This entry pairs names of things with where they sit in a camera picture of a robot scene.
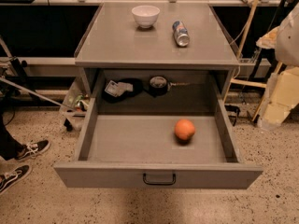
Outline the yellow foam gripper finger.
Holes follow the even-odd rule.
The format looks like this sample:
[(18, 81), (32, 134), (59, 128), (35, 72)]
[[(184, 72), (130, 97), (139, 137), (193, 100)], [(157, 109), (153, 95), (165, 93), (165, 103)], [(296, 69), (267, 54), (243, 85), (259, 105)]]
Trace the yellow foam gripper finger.
[(299, 67), (289, 66), (279, 75), (272, 74), (259, 112), (260, 128), (276, 128), (299, 104)]

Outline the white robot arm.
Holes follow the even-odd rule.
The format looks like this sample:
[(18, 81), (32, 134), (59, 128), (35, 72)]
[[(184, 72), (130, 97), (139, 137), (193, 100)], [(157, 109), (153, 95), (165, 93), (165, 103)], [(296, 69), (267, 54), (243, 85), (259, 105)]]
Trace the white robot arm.
[(299, 5), (288, 14), (280, 26), (260, 37), (256, 45), (274, 49), (278, 62), (286, 65), (279, 75), (267, 81), (265, 100), (259, 112), (258, 126), (272, 130), (280, 126), (299, 104)]

